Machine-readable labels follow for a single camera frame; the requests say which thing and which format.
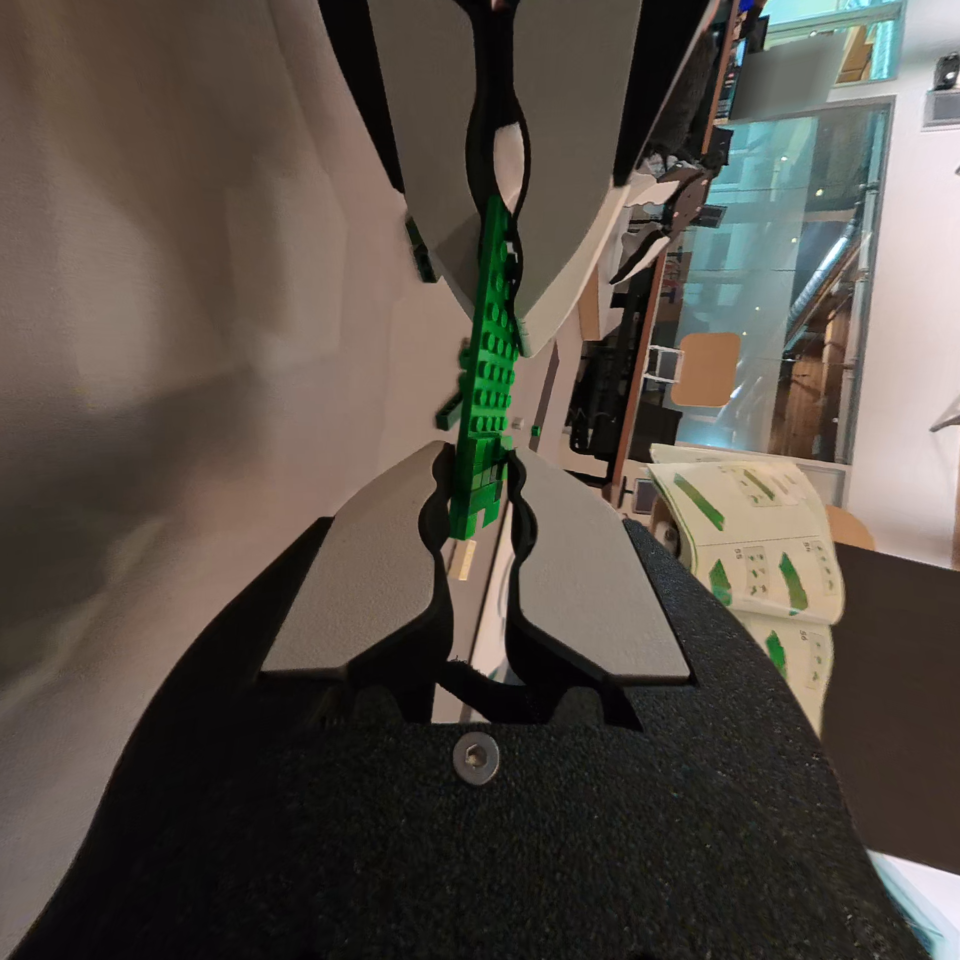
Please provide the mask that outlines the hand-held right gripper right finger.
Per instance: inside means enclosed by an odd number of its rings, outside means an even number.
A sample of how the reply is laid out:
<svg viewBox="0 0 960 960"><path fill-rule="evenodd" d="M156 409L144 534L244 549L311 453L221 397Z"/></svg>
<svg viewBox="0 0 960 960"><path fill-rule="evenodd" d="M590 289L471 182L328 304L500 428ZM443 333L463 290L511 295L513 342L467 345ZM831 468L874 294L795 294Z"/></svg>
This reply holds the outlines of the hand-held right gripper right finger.
<svg viewBox="0 0 960 960"><path fill-rule="evenodd" d="M689 663L620 515L535 452L510 456L507 658L530 688L680 686Z"/></svg>

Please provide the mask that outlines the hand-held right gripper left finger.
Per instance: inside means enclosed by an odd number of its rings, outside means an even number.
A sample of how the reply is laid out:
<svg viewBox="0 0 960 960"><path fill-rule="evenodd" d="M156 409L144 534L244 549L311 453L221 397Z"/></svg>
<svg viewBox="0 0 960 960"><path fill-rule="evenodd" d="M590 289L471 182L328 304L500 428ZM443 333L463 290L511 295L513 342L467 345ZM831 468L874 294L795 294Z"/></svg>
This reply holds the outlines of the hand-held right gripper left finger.
<svg viewBox="0 0 960 960"><path fill-rule="evenodd" d="M455 449L428 442L335 514L261 667L433 703L454 639L443 550Z"/></svg>

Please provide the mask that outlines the black panel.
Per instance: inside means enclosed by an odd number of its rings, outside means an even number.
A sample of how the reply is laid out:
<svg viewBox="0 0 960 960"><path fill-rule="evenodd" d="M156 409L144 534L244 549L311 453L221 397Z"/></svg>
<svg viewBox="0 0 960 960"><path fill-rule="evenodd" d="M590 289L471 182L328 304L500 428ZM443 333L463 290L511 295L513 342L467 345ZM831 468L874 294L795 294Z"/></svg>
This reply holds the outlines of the black panel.
<svg viewBox="0 0 960 960"><path fill-rule="evenodd" d="M959 871L959 574L838 544L822 744L864 844Z"/></svg>

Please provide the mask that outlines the white flat object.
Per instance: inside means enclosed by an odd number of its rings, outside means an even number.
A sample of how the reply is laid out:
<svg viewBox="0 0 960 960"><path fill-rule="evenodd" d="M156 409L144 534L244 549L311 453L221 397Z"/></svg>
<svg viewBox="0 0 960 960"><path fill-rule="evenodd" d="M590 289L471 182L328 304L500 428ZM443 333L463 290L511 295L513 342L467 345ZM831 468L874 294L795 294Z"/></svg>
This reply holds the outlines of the white flat object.
<svg viewBox="0 0 960 960"><path fill-rule="evenodd" d="M889 899L933 959L959 958L959 875L868 849Z"/></svg>

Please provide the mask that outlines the silver ventilation duct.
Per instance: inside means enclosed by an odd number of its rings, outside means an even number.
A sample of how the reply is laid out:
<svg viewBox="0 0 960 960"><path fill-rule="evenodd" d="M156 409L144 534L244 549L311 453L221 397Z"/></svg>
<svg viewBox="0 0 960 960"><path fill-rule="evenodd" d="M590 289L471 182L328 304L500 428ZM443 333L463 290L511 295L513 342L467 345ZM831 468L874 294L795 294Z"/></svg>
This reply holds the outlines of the silver ventilation duct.
<svg viewBox="0 0 960 960"><path fill-rule="evenodd" d="M827 328L850 302L859 282L869 278L873 237L880 201L878 180L860 186L857 202L843 231L792 302L781 359L794 362L825 342Z"/></svg>

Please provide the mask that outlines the open instruction booklet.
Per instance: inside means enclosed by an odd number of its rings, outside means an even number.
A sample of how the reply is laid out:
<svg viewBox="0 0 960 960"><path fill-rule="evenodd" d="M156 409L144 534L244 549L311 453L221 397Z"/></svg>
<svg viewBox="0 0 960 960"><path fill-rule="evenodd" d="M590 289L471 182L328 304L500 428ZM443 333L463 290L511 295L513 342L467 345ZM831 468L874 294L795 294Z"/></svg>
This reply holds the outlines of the open instruction booklet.
<svg viewBox="0 0 960 960"><path fill-rule="evenodd" d="M668 447L648 467L681 563L744 626L822 734L845 582L826 507L790 460L697 460Z"/></svg>

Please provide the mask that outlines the long green studded plate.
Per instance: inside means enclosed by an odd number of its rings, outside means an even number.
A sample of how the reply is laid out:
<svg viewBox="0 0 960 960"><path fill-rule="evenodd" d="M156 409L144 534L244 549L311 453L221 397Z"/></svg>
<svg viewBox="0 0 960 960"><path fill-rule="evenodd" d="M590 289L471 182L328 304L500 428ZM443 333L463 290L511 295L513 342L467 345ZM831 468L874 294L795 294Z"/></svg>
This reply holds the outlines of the long green studded plate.
<svg viewBox="0 0 960 960"><path fill-rule="evenodd" d="M484 217L472 330L459 383L462 415L449 520L451 536L463 542L473 538L479 526L498 518L502 496L483 506L474 504L474 474L500 458L508 460L512 449L506 432L521 352L515 311L521 278L518 239L512 213L498 194L492 195Z"/></svg>

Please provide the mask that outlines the wooden chair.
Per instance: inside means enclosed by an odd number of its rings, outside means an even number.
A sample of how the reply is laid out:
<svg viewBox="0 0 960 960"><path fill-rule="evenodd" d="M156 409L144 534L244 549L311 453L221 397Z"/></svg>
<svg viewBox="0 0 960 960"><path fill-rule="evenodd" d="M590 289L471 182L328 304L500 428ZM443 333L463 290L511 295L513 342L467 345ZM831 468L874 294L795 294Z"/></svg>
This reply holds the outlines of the wooden chair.
<svg viewBox="0 0 960 960"><path fill-rule="evenodd" d="M719 410L735 390L741 337L731 332L689 333L678 345L681 364L670 389L676 407Z"/></svg>

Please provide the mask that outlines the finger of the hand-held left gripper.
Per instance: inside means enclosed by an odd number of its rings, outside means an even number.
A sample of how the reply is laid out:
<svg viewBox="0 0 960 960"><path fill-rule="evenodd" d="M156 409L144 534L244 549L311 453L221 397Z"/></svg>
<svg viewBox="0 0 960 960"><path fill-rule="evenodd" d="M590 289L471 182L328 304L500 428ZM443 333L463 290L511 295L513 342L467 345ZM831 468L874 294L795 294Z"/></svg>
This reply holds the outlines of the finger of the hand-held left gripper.
<svg viewBox="0 0 960 960"><path fill-rule="evenodd" d="M494 173L492 2L368 4L409 215L461 303L475 301Z"/></svg>
<svg viewBox="0 0 960 960"><path fill-rule="evenodd" d="M526 133L516 213L521 353L554 337L594 270L626 188L614 165L642 1L523 1L512 23L513 91Z"/></svg>

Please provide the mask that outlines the grey desk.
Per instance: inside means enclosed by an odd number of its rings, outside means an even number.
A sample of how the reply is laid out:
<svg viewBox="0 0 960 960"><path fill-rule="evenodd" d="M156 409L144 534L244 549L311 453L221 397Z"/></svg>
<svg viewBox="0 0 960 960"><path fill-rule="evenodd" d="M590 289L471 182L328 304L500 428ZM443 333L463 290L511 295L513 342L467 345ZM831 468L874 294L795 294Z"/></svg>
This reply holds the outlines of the grey desk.
<svg viewBox="0 0 960 960"><path fill-rule="evenodd" d="M316 2L2 2L2 958L198 633L434 438L402 211Z"/></svg>

